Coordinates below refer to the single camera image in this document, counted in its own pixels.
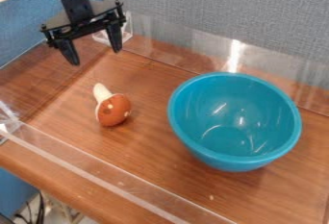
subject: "wooden surface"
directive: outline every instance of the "wooden surface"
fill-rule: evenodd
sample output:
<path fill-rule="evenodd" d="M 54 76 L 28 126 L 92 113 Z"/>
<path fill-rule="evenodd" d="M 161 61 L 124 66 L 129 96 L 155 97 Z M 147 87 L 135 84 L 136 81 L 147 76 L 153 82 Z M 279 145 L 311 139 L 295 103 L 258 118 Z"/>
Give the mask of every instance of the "wooden surface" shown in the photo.
<path fill-rule="evenodd" d="M 81 68 L 40 45 L 1 70 L 0 99 L 30 125 L 238 223 L 322 223 L 327 117 L 301 109 L 292 151 L 255 171 L 220 172 L 189 155 L 165 117 L 169 94 L 195 73 L 128 52 L 115 55 L 89 38 L 77 44 Z M 125 93 L 133 105 L 128 120 L 111 129 L 93 118 L 96 82 Z M 0 147 L 0 165 L 100 223 L 167 223 L 12 142 Z"/>

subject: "blue bowl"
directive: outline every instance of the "blue bowl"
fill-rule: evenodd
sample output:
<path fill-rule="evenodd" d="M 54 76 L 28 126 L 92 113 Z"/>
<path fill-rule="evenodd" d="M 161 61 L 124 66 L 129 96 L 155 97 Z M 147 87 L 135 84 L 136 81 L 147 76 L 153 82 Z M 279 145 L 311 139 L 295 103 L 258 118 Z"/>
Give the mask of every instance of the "blue bowl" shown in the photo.
<path fill-rule="evenodd" d="M 246 74 L 214 72 L 189 79 L 172 93 L 167 113 L 189 152 L 223 171 L 270 163 L 291 150 L 302 131 L 290 98 Z"/>

